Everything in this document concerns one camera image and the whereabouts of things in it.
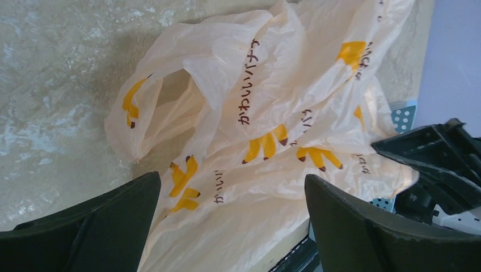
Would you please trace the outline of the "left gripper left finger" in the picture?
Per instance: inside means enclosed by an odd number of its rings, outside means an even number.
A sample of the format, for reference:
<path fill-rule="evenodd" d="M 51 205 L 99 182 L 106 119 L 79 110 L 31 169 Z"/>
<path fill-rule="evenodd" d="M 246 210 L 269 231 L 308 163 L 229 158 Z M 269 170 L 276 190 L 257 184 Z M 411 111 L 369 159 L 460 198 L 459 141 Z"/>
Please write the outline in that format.
<path fill-rule="evenodd" d="M 161 191 L 158 172 L 1 232 L 2 271 L 136 271 Z"/>

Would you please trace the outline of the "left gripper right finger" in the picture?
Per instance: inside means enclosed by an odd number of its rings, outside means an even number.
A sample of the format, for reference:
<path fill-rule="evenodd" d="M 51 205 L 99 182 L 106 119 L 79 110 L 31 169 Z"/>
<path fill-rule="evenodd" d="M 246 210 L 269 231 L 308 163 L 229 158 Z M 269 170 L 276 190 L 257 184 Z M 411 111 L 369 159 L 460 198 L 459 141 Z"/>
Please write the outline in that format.
<path fill-rule="evenodd" d="M 324 271 L 479 271 L 480 236 L 419 223 L 308 174 L 305 196 Z"/>

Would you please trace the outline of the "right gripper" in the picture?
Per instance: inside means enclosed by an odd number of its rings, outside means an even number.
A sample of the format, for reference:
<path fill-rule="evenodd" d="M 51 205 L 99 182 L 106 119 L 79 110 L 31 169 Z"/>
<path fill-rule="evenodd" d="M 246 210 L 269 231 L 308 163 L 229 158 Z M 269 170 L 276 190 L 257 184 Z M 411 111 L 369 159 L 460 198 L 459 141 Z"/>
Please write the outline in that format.
<path fill-rule="evenodd" d="M 372 143 L 381 156 L 419 172 L 419 180 L 396 196 L 398 215 L 433 224 L 436 206 L 447 214 L 480 207 L 480 138 L 457 118 Z"/>

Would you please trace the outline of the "orange banana print plastic bag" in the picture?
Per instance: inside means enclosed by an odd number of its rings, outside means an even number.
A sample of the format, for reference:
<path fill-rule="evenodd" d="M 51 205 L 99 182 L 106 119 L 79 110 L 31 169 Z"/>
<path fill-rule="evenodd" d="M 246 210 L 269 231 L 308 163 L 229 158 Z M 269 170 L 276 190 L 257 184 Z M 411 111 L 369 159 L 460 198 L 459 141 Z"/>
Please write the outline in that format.
<path fill-rule="evenodd" d="M 161 176 L 139 271 L 251 269 L 308 220 L 308 174 L 362 201 L 413 185 L 418 171 L 372 148 L 396 134 L 375 74 L 412 6 L 278 1 L 168 26 L 104 123 L 133 162 L 193 131 Z"/>

